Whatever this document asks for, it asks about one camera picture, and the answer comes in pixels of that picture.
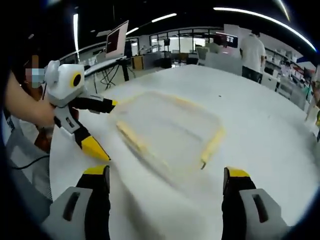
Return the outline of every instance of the floor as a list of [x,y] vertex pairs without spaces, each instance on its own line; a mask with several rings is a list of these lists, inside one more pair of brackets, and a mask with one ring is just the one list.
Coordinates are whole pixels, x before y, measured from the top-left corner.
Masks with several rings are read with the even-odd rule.
[[[154,68],[147,69],[147,70],[134,70],[134,69],[132,69],[131,66],[129,66],[128,75],[129,75],[129,79],[133,80],[135,78],[139,78],[144,75],[152,74],[152,73],[162,71],[162,70],[164,70],[164,69],[161,67],[154,67]],[[121,66],[118,68],[118,71],[117,71],[116,67],[113,70],[109,69],[109,71],[111,71],[108,74],[109,79],[111,79],[113,77],[113,75],[115,74],[114,78],[112,79],[112,82],[115,85],[119,85],[119,84],[122,84],[125,82],[125,78],[124,78],[124,74],[123,74],[123,70],[122,70]],[[85,78],[85,86],[87,87],[88,91],[92,92],[92,93],[96,92],[94,78],[95,78],[97,93],[99,94],[101,92],[104,92],[106,90],[107,85],[106,85],[105,80],[102,83],[102,79],[104,78],[102,72],[97,73],[95,75],[95,77],[92,75],[92,76]]]

